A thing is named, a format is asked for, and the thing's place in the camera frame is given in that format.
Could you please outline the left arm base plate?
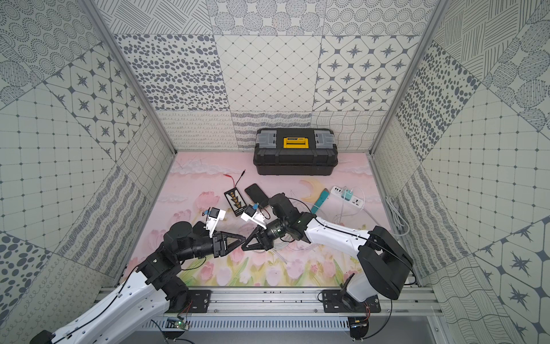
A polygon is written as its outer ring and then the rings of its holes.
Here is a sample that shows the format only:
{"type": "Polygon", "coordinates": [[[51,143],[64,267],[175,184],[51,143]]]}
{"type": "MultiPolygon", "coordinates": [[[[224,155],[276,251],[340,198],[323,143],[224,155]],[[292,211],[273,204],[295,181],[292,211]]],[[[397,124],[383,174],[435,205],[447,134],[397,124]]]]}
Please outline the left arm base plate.
{"type": "Polygon", "coordinates": [[[170,299],[169,313],[207,313],[211,290],[189,290],[170,299]]]}

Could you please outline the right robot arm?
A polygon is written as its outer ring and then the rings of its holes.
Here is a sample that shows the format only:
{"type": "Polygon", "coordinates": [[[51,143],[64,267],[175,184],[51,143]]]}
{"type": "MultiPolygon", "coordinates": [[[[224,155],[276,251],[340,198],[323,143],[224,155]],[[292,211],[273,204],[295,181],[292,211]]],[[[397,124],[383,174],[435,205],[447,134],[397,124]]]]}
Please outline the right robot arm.
{"type": "Polygon", "coordinates": [[[268,224],[257,206],[249,205],[241,218],[256,224],[256,229],[244,242],[244,251],[269,251],[274,241],[289,235],[295,241],[324,245],[351,257],[362,267],[361,275],[353,275],[345,288],[357,302],[378,294],[390,300],[399,298],[413,259],[398,241],[381,226],[370,231],[351,229],[328,222],[309,210],[299,211],[284,193],[269,199],[275,219],[268,224]]]}

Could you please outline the phone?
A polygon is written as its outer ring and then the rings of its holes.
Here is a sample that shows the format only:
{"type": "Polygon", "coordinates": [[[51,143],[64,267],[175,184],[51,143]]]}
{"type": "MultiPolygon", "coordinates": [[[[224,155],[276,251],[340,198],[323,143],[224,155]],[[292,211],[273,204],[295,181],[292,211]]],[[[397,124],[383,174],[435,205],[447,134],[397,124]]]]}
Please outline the phone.
{"type": "Polygon", "coordinates": [[[269,197],[262,191],[262,189],[256,184],[245,188],[245,193],[249,196],[254,204],[259,206],[259,209],[264,209],[269,205],[269,197]]]}

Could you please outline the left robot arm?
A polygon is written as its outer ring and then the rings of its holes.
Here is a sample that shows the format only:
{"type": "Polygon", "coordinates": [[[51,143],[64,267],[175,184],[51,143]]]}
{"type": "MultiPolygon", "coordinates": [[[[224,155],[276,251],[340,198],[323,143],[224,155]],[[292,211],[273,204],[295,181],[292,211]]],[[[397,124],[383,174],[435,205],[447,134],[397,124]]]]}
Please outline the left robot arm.
{"type": "Polygon", "coordinates": [[[188,287],[179,278],[189,259],[224,257],[245,242],[240,234],[210,234],[203,222],[177,222],[158,248],[122,285],[88,311],[54,332],[41,331],[32,343],[118,343],[140,325],[173,308],[189,307],[188,287]]]}

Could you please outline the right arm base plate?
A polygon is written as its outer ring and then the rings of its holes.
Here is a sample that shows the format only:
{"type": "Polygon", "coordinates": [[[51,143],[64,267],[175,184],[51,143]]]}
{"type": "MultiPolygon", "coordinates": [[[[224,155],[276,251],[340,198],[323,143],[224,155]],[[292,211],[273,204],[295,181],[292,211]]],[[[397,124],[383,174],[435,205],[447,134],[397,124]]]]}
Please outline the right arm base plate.
{"type": "Polygon", "coordinates": [[[367,298],[363,302],[344,293],[343,290],[322,290],[319,295],[325,313],[380,313],[381,306],[378,295],[367,298]]]}

